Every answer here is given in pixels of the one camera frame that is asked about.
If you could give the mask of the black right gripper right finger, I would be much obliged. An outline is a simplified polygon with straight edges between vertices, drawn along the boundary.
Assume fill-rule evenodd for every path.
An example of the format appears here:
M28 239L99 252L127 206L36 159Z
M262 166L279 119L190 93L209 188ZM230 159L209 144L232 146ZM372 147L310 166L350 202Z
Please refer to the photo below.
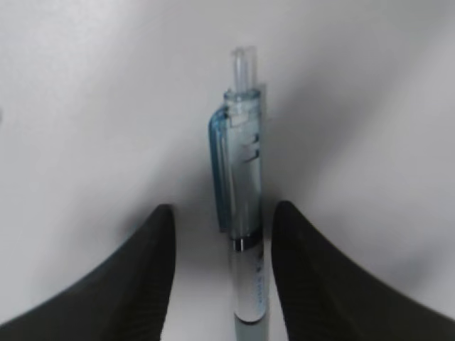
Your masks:
M292 202L276 206L271 253L289 340L454 339L454 320L351 261Z

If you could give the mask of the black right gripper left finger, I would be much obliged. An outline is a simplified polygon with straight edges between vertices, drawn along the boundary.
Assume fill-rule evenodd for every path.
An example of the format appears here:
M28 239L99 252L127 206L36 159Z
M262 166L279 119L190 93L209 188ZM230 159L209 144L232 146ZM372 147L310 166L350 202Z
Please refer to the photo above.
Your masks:
M170 205L159 205L96 269L1 325L2 340L160 340L176 267Z

